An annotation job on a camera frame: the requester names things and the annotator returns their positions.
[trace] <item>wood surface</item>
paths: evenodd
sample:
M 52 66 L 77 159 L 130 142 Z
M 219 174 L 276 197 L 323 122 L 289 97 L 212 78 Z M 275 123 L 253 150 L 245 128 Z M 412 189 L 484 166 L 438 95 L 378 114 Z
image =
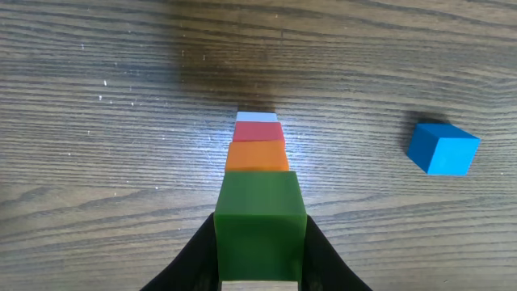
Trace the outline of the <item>wood surface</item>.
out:
M 515 291 L 515 0 L 0 0 L 0 290 L 141 288 L 214 210 L 238 109 L 278 113 L 374 290 Z M 432 119 L 482 139 L 467 177 L 406 157 Z

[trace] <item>orange block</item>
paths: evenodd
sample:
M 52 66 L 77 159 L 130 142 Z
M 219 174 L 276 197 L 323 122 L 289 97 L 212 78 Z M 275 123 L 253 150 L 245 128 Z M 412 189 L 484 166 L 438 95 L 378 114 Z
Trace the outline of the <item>orange block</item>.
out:
M 284 141 L 245 141 L 229 144 L 225 171 L 289 171 Z

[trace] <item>green block top face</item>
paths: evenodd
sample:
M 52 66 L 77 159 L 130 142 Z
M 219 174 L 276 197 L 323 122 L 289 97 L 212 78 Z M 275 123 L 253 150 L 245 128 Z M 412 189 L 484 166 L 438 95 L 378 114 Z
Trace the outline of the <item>green block top face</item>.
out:
M 301 280 L 307 214 L 295 172 L 226 172 L 214 224 L 220 280 Z
M 226 172 L 214 214 L 306 215 L 296 172 Z

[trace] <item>block tower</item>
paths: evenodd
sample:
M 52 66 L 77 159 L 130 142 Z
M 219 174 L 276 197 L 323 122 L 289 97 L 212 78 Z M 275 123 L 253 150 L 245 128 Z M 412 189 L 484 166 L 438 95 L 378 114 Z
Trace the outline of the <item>block tower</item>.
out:
M 237 114 L 214 225 L 221 280 L 301 280 L 307 214 L 275 113 Z

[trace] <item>blue cube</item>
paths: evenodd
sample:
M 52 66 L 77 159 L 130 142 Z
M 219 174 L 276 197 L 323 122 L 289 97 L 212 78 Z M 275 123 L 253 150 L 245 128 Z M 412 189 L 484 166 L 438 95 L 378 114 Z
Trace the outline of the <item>blue cube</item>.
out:
M 452 124 L 417 124 L 407 155 L 429 175 L 467 175 L 480 143 Z

